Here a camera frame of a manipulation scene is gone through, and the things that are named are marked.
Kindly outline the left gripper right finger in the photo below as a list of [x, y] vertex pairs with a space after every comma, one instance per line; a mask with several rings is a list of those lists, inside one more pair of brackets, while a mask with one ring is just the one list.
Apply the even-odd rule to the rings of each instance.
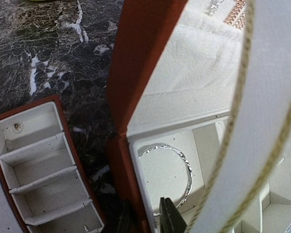
[[160, 198], [160, 232], [183, 233], [187, 224], [170, 198]]

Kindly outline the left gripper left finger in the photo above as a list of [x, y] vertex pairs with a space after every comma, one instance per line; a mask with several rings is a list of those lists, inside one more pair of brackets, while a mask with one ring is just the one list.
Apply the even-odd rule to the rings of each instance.
[[109, 220], [103, 228], [104, 233], [137, 233], [135, 212], [128, 200], [121, 203], [121, 211]]

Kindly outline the red jewelry tray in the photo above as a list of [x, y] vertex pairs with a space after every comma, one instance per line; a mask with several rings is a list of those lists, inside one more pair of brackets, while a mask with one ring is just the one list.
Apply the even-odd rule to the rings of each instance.
[[104, 226], [59, 97], [1, 114], [0, 233], [99, 233]]

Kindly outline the red jewelry box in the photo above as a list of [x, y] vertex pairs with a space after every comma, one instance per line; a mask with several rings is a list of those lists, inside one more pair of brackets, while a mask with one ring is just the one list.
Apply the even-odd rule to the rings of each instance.
[[291, 0], [126, 0], [107, 82], [115, 187], [160, 233], [138, 149], [190, 162], [184, 233], [291, 233]]

